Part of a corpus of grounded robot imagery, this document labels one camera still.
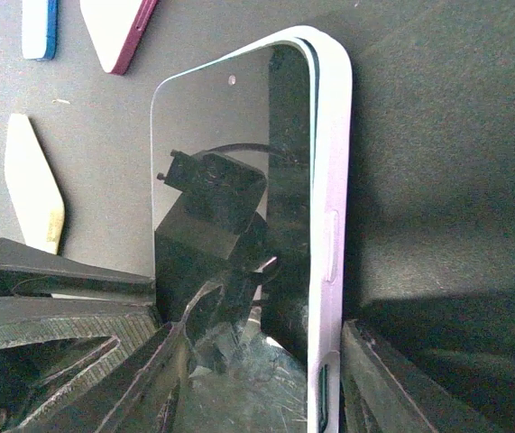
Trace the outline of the pink phone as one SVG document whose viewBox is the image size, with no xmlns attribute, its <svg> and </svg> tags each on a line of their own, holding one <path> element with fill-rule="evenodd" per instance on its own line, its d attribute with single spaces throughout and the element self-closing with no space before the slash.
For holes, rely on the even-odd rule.
<svg viewBox="0 0 515 433">
<path fill-rule="evenodd" d="M 158 0 L 80 0 L 80 11 L 103 71 L 123 75 Z"/>
</svg>

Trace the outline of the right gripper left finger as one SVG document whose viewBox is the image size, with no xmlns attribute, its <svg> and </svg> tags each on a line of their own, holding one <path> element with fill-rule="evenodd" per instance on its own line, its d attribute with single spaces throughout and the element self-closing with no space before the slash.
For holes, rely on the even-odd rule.
<svg viewBox="0 0 515 433">
<path fill-rule="evenodd" d="M 151 278 L 0 238 L 0 432 L 173 432 L 181 326 Z"/>
</svg>

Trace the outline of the lavender phone case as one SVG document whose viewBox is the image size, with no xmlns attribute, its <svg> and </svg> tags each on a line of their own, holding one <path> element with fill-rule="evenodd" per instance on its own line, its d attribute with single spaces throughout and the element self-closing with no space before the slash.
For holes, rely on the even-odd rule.
<svg viewBox="0 0 515 433">
<path fill-rule="evenodd" d="M 335 432 L 339 413 L 339 333 L 342 321 L 351 62 L 339 42 L 306 25 L 276 32 L 216 60 L 268 43 L 292 40 L 302 41 L 313 52 L 315 97 L 311 121 L 315 147 L 311 164 L 309 229 L 308 428 L 304 432 Z"/>
</svg>

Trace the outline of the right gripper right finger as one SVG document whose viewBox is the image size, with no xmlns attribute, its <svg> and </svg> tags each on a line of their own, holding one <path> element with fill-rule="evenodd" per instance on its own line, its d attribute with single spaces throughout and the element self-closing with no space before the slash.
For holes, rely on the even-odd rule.
<svg viewBox="0 0 515 433">
<path fill-rule="evenodd" d="M 499 432 L 358 320 L 341 336 L 347 432 Z"/>
</svg>

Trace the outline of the teal phone black screen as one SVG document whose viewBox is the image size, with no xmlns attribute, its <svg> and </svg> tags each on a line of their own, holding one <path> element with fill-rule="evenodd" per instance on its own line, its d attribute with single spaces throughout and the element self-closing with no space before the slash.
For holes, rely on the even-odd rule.
<svg viewBox="0 0 515 433">
<path fill-rule="evenodd" d="M 178 432 L 308 428 L 312 60 L 272 42 L 153 94 L 157 305 L 190 351 Z"/>
</svg>

